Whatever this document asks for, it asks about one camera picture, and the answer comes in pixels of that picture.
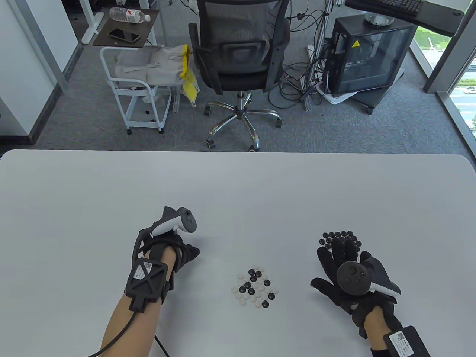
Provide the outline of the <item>person's right hand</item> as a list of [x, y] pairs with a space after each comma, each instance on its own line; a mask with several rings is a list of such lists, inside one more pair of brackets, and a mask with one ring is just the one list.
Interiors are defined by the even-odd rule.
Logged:
[[352, 240], [342, 242], [339, 238], [333, 238], [331, 250], [320, 247], [316, 253], [330, 281], [315, 277], [311, 280], [311, 287], [327, 296], [336, 306], [352, 316], [352, 321], [359, 328], [359, 335], [362, 338], [369, 337], [367, 332], [363, 332], [364, 320], [375, 307], [383, 309], [384, 321], [391, 331], [396, 331], [403, 327], [394, 315], [394, 305], [397, 301], [393, 296], [380, 292], [368, 292], [362, 296], [353, 296], [346, 293], [339, 286], [337, 279], [338, 268], [347, 262], [357, 262], [357, 245]]

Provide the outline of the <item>person's left hand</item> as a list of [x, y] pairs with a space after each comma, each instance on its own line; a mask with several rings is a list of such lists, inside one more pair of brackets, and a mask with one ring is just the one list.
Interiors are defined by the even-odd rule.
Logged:
[[177, 273], [185, 264], [194, 260], [200, 254], [198, 248], [185, 244], [180, 235], [174, 233], [166, 233], [155, 237], [139, 235], [134, 245], [132, 263], [135, 263], [139, 256], [144, 253], [149, 253], [149, 260], [161, 263], [166, 248], [172, 248], [176, 255], [172, 269], [174, 273]]

